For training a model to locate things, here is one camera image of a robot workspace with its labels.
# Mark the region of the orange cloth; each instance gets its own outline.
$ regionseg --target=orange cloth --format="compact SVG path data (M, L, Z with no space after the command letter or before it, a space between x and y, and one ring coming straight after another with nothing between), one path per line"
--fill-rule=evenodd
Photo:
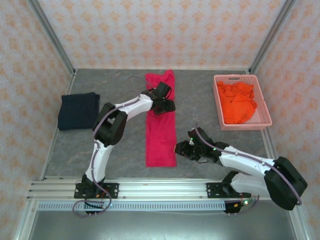
M253 116L257 108L253 85L244 82L224 84L222 81L216 85L225 124L243 124Z

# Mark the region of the gray floor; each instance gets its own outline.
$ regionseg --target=gray floor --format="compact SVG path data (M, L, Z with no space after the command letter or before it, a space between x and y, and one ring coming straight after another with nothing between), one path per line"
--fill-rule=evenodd
M253 210L225 213L108 211L77 218L67 211L37 212L30 240L295 240L288 211L260 201Z
M144 78L146 73L163 74L164 70L79 69L71 94L95 92L104 103L122 103L136 97L146 84L130 76ZM245 74L243 71L175 70L175 106L177 141L188 138L187 131L198 122L213 141L228 143L239 150L266 157L260 131L221 131L213 94L213 77L217 74ZM146 114L132 118L123 138L112 150L106 177L214 178L223 179L230 171L216 164L198 164L177 156L177 167L145 167ZM46 176L81 177L93 151L90 129L58 133Z

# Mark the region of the gray table surface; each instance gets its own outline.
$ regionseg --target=gray table surface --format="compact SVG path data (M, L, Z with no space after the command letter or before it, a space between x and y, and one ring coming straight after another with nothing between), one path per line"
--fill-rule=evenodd
M79 69L71 94L95 92L101 95L100 109L111 102L123 103L146 89L140 79L146 73L163 74L164 70ZM187 131L195 123L214 142L225 142L244 152L266 157L260 131L221 131L213 94L213 77L218 74L245 74L244 71L175 70L175 116L177 142L187 140ZM176 167L146 167L146 113L127 122L121 141L113 148L106 177L139 178L213 178L223 179L231 170L216 164L198 164L177 155ZM59 131L46 176L81 177L93 152L91 129Z

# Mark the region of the cable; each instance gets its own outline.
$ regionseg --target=cable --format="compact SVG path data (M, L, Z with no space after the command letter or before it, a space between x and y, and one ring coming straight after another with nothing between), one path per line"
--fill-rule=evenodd
M245 213L251 211L252 209L254 209L258 205L259 199L260 199L260 196L258 195L256 197L256 200L254 201L254 203L252 204L252 206L249 209L241 211L241 212L238 212L237 214L234 214L234 215L245 214Z
M154 86L152 86L152 84L151 84L150 82L148 82L147 80L144 80L142 77L139 77L139 76L130 76L130 77L127 78L127 80L133 79L133 78L140 79L140 80L146 82L146 84L148 84L151 88L154 89Z
M153 118L157 118L157 117L159 117L160 115L161 115L161 113L160 114L158 114L158 115L152 115L152 114L150 114L149 112L146 112L149 116L151 116L151 117L153 117Z
M248 201L248 202L251 202L253 199L254 199L254 197L256 197L256 196L254 196L253 194L251 194L251 197L248 199L248 200L246 200L246 201ZM240 200L226 200L226 201L224 201L225 203L227 203L227 204L229 204L229 203L238 203Z
M232 155L236 155L235 152L233 151L227 151L227 150L223 150L221 148L218 148L216 146L213 146L211 145L210 143L208 143L199 133L198 131L198 123L195 124L195 132L196 134L198 135L198 137L201 139L201 141L206 144L207 146L209 146L210 148L213 148L213 149L217 149L218 151L222 152L222 153L226 153L226 154L232 154ZM250 155L247 155L247 154L243 154L243 153L240 153L238 152L237 153L238 156L241 156L241 157L244 157L244 158L247 158L247 159L251 159L257 163L260 163L260 164L264 164L266 165L267 167L271 168L273 171L275 171L281 178L282 180L289 186L289 188L291 189L291 191L293 192L293 194L295 195L296 199L298 200L298 202L296 203L296 205L300 206L302 204L302 200L299 196L299 194L297 193L297 191L295 190L294 186L292 186L292 184L288 181L288 179L286 179L286 177L278 170L276 169L274 166L272 166L271 164L267 163L267 162L264 162L258 158L255 158L253 156L250 156Z
M209 161L207 160L207 161L195 161L196 163L198 163L198 164L207 164Z

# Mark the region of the pink cloth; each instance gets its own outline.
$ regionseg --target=pink cloth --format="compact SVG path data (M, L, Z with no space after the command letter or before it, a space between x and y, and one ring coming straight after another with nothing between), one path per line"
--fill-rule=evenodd
M167 70L164 75L147 73L145 79L155 88L164 82L172 88L168 97L175 100L175 75L172 70ZM147 167L175 167L177 144L176 114L174 111L156 116L152 110L146 115L146 156Z

